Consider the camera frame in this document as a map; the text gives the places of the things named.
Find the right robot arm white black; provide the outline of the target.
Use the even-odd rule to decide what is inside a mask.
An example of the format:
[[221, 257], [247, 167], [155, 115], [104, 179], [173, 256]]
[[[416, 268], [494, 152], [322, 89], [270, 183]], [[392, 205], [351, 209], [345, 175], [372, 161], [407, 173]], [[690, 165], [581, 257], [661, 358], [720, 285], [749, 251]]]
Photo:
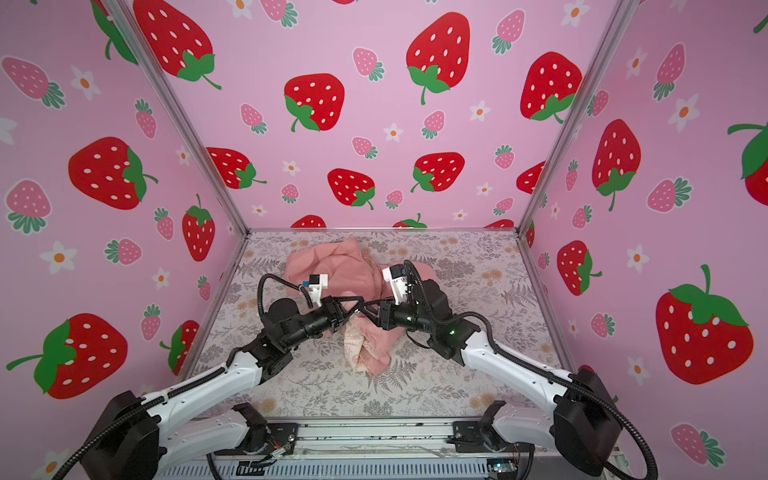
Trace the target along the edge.
[[455, 314], [447, 296], [428, 280], [403, 301], [366, 302], [361, 313], [382, 330], [427, 333], [427, 347], [441, 357], [486, 373], [512, 387], [544, 412], [541, 446], [552, 443], [581, 472], [600, 476], [623, 430], [611, 413], [613, 397], [589, 369], [576, 373], [536, 362], [493, 339], [490, 322], [475, 312]]

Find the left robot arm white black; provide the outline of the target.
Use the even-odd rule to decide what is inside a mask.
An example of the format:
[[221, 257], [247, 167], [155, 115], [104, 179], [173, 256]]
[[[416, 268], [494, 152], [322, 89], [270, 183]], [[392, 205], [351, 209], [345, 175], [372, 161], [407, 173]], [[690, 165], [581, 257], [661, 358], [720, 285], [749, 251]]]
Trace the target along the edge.
[[74, 457], [90, 479], [152, 479], [188, 460], [219, 451], [281, 454], [264, 416], [247, 402], [199, 420], [204, 411], [280, 373], [306, 340], [337, 331], [363, 304], [360, 297], [321, 299], [301, 313], [291, 298], [274, 301], [262, 314], [263, 328], [234, 349], [221, 365], [143, 397], [114, 397]]

